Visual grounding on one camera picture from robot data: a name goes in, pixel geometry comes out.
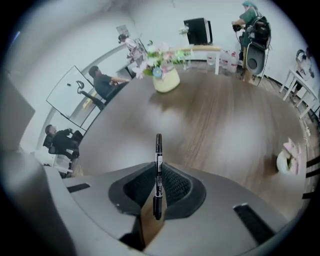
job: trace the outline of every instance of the speaker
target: speaker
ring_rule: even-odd
[[[266,49],[264,46],[251,42],[246,49],[245,65],[253,74],[260,74],[265,66]]]

